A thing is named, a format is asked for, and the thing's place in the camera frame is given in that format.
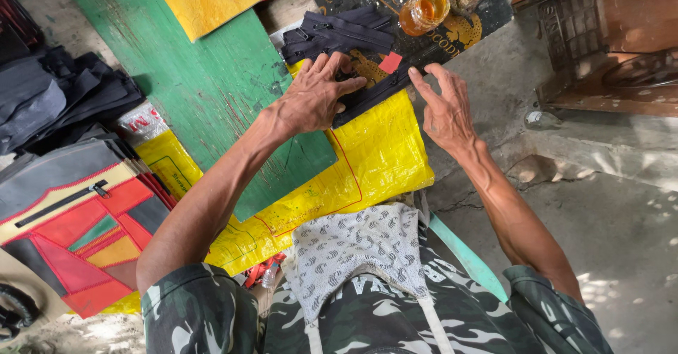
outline glass jar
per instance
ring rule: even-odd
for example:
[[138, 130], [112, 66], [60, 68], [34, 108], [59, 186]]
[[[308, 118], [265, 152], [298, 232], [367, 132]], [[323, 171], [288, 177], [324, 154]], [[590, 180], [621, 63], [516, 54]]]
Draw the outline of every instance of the glass jar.
[[408, 0], [400, 10], [400, 28], [410, 36], [435, 29], [450, 13], [450, 0]]

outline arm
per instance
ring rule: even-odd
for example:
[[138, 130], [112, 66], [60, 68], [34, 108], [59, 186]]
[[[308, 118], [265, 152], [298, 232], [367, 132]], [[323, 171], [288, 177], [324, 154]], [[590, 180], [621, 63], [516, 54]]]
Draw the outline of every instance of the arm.
[[362, 77], [336, 82], [350, 71], [342, 53], [306, 60], [290, 88], [263, 109], [243, 136], [191, 187], [151, 238], [136, 267], [139, 292], [182, 266], [202, 262], [231, 217], [235, 203], [266, 159], [292, 136], [326, 129], [345, 106], [337, 98], [365, 85]]
[[528, 265], [553, 282], [555, 289], [582, 304], [579, 284], [553, 236], [523, 200], [473, 130], [466, 82], [440, 64], [424, 69], [441, 87], [438, 95], [421, 73], [410, 69], [414, 86], [428, 105], [424, 131], [459, 162], [480, 195], [499, 244], [513, 265]]

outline green wooden board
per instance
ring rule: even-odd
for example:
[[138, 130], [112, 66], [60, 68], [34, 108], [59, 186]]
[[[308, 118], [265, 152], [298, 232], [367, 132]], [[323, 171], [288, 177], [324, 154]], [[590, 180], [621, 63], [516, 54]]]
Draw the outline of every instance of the green wooden board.
[[[206, 171], [290, 85], [253, 10], [192, 44], [164, 0], [75, 0], [198, 166]], [[275, 151], [235, 207], [263, 210], [335, 163], [318, 131]]]

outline teal strap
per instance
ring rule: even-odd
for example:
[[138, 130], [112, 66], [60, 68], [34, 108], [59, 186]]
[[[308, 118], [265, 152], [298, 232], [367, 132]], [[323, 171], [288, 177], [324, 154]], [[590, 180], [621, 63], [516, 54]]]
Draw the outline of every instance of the teal strap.
[[499, 298], [499, 301], [506, 302], [509, 299], [504, 291], [504, 287], [502, 287], [502, 284], [499, 282], [499, 279], [497, 279], [487, 264], [485, 264], [477, 254], [471, 251], [469, 246], [464, 244], [457, 235], [454, 235], [454, 232], [447, 228], [433, 212], [430, 213], [428, 228], [435, 232], [443, 243], [450, 248], [450, 251], [452, 251], [459, 262], [462, 263], [462, 266], [471, 279], [492, 292]]

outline plastic bottle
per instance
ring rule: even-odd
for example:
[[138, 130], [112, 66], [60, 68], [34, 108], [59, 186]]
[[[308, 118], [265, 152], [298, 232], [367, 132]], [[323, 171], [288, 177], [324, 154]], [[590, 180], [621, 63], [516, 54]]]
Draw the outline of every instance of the plastic bottle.
[[450, 0], [408, 0], [400, 10], [400, 28], [410, 36], [421, 36], [436, 28], [450, 13]]
[[525, 127], [531, 130], [545, 130], [558, 127], [563, 121], [547, 112], [530, 110], [525, 114]]
[[261, 279], [261, 286], [268, 289], [273, 288], [273, 283], [275, 282], [275, 274], [278, 272], [278, 263], [273, 263], [267, 270], [264, 272], [264, 277]]

